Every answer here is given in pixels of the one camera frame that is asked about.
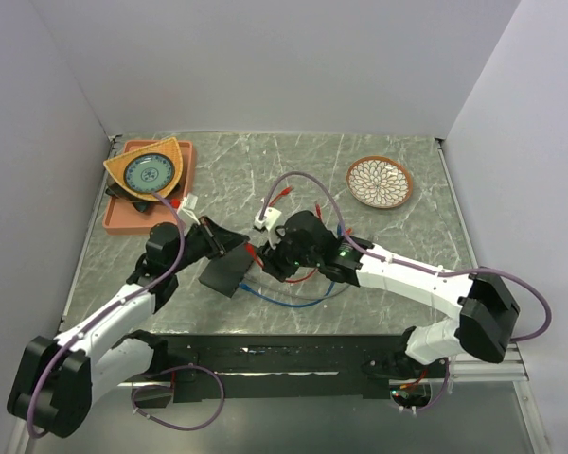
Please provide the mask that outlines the black network switch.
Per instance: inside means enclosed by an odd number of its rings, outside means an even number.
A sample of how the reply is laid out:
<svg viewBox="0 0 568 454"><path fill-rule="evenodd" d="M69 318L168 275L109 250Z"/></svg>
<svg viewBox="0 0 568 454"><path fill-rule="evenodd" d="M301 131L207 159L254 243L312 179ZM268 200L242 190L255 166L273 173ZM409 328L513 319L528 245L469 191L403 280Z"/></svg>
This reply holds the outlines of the black network switch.
<svg viewBox="0 0 568 454"><path fill-rule="evenodd" d="M232 298L253 263L246 246L240 245L225 256L210 260L199 281L220 295Z"/></svg>

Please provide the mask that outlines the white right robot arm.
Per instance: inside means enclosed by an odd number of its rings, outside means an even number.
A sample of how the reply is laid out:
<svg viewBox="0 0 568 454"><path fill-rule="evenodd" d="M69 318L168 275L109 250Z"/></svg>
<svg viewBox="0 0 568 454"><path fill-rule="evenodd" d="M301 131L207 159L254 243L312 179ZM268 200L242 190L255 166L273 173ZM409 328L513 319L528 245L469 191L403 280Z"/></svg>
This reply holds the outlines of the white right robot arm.
<svg viewBox="0 0 568 454"><path fill-rule="evenodd" d="M419 375L428 364L463 353L488 363L505 358L520 309L499 276L456 275L370 241L336 236L310 211L284 218L270 208L256 215L254 227L268 236L257 251L262 268L280 282L311 268L333 282L392 292L443 314L443 321L403 334L395 354L402 375Z"/></svg>

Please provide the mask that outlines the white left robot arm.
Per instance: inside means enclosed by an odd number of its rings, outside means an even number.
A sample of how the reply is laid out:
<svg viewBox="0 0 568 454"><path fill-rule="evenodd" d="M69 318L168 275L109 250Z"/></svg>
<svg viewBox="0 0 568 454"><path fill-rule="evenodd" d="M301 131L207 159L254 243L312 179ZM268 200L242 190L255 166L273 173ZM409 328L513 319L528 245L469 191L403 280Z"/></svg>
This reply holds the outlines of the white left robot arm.
<svg viewBox="0 0 568 454"><path fill-rule="evenodd" d="M166 340L139 329L178 288L178 271L225 256L248 237L202 217L151 228L144 253L118 293L95 313L52 339L38 336L25 348L7 401L9 414L29 434L66 438L99 399L136 375L161 378L169 367Z"/></svg>

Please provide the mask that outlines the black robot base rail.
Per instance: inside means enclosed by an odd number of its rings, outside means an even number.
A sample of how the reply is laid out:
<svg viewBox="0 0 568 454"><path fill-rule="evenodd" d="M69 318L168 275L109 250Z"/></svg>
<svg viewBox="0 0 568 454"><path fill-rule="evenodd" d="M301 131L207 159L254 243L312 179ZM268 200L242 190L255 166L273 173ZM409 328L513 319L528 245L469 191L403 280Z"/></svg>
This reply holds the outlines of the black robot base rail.
<svg viewBox="0 0 568 454"><path fill-rule="evenodd" d="M158 350L138 378L172 379L177 403L220 396L386 399L393 381L441 378L446 371L441 358L429 365L403 358L403 335L159 336L136 330L130 336Z"/></svg>

